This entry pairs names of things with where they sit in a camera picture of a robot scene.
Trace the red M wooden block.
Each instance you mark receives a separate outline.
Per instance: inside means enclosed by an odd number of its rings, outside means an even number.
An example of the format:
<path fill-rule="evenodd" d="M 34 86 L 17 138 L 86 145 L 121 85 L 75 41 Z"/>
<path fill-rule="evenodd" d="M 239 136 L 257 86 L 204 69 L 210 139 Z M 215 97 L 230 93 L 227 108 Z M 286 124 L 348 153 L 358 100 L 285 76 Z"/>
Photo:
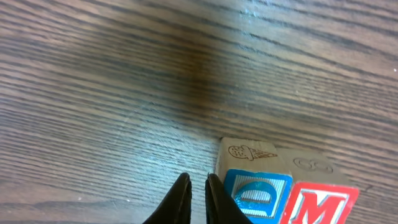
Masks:
<path fill-rule="evenodd" d="M 293 177 L 284 224 L 344 224 L 360 189 L 318 152 L 278 148 Z"/>

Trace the blue D wooden block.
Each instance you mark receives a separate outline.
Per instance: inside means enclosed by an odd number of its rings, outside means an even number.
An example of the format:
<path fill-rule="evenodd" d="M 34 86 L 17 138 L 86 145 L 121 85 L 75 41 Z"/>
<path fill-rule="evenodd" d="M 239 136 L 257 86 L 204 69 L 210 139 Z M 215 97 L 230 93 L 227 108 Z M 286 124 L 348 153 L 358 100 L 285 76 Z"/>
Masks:
<path fill-rule="evenodd" d="M 280 222 L 293 177 L 273 144 L 223 137 L 215 173 L 250 221 Z"/>

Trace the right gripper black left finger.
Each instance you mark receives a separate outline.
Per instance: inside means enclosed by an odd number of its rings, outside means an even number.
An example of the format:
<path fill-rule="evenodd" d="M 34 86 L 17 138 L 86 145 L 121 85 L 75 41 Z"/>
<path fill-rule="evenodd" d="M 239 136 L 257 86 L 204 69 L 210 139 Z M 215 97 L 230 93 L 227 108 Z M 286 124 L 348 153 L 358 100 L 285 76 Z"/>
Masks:
<path fill-rule="evenodd" d="M 190 224 L 191 201 L 192 182 L 189 174 L 183 172 L 143 224 Z"/>

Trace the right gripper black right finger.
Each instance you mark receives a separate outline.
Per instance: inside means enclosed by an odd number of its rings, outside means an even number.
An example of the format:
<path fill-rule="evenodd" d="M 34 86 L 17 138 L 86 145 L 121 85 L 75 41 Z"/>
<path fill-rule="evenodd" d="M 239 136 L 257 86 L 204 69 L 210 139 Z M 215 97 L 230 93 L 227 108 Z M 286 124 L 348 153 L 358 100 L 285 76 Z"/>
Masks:
<path fill-rule="evenodd" d="M 208 174 L 205 182 L 205 204 L 207 224 L 252 224 L 216 174 Z"/>

